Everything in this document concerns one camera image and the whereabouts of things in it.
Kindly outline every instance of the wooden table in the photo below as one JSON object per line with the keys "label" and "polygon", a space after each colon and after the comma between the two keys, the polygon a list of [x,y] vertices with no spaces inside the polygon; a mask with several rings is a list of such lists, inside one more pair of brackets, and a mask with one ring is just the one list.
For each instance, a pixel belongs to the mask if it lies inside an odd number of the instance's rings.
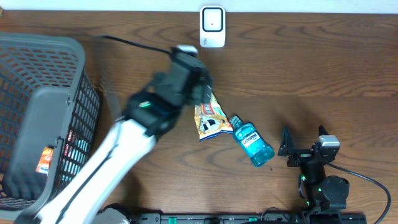
{"label": "wooden table", "polygon": [[[384,223],[398,222],[398,16],[352,14],[228,13],[221,49],[199,47],[215,79],[214,92],[228,116],[252,121],[275,150],[288,124],[298,146],[310,147],[318,125],[341,141],[336,165],[382,182],[393,202]],[[115,82],[122,104],[165,70],[161,53],[97,34],[167,48],[199,46],[199,13],[4,11],[1,31],[76,38],[86,70]],[[96,145],[110,118],[103,108]],[[254,168],[230,135],[199,142],[193,108],[128,173],[108,203],[165,213],[261,213],[268,207],[299,210],[299,168],[275,157]],[[350,182],[349,212],[373,223],[386,206],[376,185],[326,167]]]}

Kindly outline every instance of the gray plastic basket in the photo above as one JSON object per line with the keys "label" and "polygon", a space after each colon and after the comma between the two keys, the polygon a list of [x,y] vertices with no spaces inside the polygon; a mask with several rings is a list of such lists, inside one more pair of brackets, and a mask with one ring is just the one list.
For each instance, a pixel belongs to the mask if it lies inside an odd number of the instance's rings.
{"label": "gray plastic basket", "polygon": [[[0,33],[0,218],[34,213],[87,161],[100,99],[84,64],[73,39]],[[35,171],[47,146],[48,176]]]}

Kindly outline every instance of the white wall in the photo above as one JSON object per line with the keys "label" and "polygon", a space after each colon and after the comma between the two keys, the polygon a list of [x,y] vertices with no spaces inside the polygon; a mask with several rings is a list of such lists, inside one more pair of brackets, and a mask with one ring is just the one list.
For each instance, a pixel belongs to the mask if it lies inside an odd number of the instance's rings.
{"label": "white wall", "polygon": [[398,13],[398,0],[0,0],[4,9],[198,12],[217,4],[228,12]]}

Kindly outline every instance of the snack bag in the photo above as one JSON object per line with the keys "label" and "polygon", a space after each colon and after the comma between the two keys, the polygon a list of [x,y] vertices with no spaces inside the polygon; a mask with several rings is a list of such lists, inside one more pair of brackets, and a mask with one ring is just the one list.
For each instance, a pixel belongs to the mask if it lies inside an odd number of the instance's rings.
{"label": "snack bag", "polygon": [[195,123],[199,132],[199,140],[217,137],[220,133],[233,133],[232,126],[226,118],[214,94],[209,103],[195,106]]}
{"label": "snack bag", "polygon": [[54,149],[45,147],[42,153],[42,156],[40,157],[39,164],[37,164],[36,167],[36,172],[42,173],[42,174],[49,174],[49,169],[51,165],[51,160],[52,160],[52,154],[54,152]]}

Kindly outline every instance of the blue listerine bottle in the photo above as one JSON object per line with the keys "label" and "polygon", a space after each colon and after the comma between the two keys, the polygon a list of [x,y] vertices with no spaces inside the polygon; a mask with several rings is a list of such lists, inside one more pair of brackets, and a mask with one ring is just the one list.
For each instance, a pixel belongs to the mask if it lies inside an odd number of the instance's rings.
{"label": "blue listerine bottle", "polygon": [[229,122],[234,129],[234,139],[250,157],[255,167],[264,165],[275,156],[273,148],[268,145],[252,123],[243,124],[238,116],[233,116]]}

